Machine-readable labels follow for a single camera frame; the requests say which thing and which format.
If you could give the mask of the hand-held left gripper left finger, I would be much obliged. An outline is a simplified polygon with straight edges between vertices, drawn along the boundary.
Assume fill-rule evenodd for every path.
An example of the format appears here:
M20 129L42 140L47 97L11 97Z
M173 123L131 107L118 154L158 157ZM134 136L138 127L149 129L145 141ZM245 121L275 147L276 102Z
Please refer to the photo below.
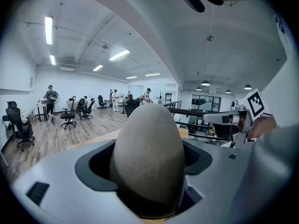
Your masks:
M109 180L115 140L43 158L12 185L12 191L42 224L144 224L118 197Z

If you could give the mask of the white desk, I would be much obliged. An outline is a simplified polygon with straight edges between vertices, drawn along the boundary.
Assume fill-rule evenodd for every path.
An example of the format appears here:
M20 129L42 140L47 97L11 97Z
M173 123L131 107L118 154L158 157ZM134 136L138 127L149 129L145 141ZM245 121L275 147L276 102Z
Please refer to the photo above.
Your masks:
M37 118L40 122L48 121L48 114L46 112L46 104L34 106L37 109Z

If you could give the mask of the person's right forearm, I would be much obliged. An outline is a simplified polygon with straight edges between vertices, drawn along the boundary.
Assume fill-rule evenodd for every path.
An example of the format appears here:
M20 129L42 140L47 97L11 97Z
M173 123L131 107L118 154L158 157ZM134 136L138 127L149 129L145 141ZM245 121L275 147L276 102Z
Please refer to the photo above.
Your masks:
M248 139L258 138L261 135L268 133L277 127L276 121L273 116L257 118L248 133Z

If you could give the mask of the person's white shirt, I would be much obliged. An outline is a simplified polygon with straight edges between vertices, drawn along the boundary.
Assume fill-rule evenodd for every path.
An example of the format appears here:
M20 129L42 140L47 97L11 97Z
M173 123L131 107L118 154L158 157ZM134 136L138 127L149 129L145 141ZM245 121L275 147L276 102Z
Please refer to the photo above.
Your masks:
M299 173L299 44L281 14L274 16L286 61L262 91L277 127L253 142L230 210L231 224L281 224L290 216Z

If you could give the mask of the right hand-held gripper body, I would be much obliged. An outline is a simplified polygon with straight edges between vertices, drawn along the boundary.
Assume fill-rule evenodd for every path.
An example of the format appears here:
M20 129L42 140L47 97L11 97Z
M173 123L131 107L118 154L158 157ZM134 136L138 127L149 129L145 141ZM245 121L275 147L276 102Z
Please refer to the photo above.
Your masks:
M240 148L256 138L248 138L256 119L270 117L268 105L258 89L249 92L240 100L234 100L230 107L229 128L231 148Z

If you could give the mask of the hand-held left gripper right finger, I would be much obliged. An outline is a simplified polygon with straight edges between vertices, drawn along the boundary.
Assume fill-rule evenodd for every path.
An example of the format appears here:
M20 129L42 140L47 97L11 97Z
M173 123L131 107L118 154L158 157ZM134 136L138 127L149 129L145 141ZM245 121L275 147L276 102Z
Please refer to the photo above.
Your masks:
M183 140L192 149L201 151L198 175L187 174L186 186L196 191L199 201L168 220L168 224L230 224L233 198L246 171L252 145L241 148L221 147L204 142Z

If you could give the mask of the group of ceiling strip lights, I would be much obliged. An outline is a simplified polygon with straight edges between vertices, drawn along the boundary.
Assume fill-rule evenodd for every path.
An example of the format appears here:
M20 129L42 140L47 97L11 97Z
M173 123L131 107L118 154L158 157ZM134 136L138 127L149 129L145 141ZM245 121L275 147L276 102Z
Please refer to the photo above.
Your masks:
M65 71L78 71L117 80L132 80L162 75L163 63L139 34L115 13L108 14L83 38L66 36L73 32L55 26L45 18L46 43L51 48L50 64Z

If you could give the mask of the dark glass window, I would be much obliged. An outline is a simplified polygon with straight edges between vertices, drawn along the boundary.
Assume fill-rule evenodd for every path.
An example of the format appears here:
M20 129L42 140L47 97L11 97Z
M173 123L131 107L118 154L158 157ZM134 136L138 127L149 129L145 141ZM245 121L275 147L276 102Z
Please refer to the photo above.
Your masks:
M220 97L192 95L191 109L206 112L219 112L221 105Z

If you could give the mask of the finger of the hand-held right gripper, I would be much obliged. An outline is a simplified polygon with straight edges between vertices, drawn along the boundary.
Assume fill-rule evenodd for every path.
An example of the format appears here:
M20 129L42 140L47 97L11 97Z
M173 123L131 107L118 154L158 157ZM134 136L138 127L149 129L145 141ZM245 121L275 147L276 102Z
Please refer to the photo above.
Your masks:
M229 112L206 113L203 115L203 120L213 125L229 125L229 116Z

